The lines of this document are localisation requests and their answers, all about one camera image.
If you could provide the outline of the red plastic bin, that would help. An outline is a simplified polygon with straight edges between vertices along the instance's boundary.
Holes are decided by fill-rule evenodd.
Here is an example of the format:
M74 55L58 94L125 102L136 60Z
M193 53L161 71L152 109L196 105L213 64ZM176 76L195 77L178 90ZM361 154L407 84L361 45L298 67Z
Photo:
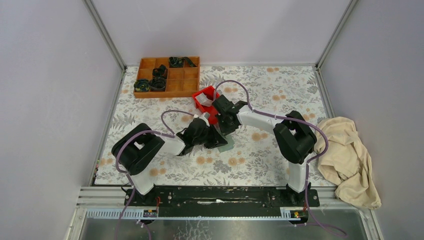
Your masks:
M198 109L201 113L209 114L208 122L211 125L218 123L218 119L216 118L218 111L215 109L212 103L213 100L217 99L219 96L220 94L215 92L215 88L213 86L208 86L192 95L195 108Z

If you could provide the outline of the green card holder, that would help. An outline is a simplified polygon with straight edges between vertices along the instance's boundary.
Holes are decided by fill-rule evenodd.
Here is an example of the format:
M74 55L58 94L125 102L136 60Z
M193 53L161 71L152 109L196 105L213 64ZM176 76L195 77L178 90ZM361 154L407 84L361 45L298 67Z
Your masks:
M229 150L232 150L234 148L234 144L235 144L235 142L233 140L233 137L230 134L229 135L226 135L226 136L223 136L223 138L226 141L226 144L225 145L222 145L222 146L219 146L217 148L220 153L223 153L223 152L227 152Z

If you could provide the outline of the stack of credit cards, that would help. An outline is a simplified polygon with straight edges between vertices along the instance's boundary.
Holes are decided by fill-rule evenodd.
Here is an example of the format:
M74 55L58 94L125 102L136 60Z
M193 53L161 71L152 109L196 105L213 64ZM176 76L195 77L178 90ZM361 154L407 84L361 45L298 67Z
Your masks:
M201 105L205 107L211 107L213 101L209 99L203 92L195 97L195 100Z

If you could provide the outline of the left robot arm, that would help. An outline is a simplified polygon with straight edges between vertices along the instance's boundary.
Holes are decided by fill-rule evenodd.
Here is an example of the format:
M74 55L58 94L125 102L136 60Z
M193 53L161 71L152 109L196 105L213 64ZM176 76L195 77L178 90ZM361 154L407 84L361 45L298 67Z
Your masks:
M176 135L152 130L141 123L121 138L111 149L116 162L123 166L129 182L134 187L136 199L144 206L155 200L154 180L150 178L148 165L159 154L185 156L195 146L214 149L228 144L215 126L207 120L196 117Z

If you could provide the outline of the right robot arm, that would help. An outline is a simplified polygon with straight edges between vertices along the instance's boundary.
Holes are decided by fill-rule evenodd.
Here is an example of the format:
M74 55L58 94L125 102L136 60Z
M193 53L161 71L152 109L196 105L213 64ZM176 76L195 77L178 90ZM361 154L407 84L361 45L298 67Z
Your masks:
M289 162L287 201L293 206L306 199L307 170L305 159L313 152L317 137L302 115L293 110L282 117L255 110L248 102L232 103L221 95L212 102L221 133L226 136L240 126L251 126L274 135L282 156Z

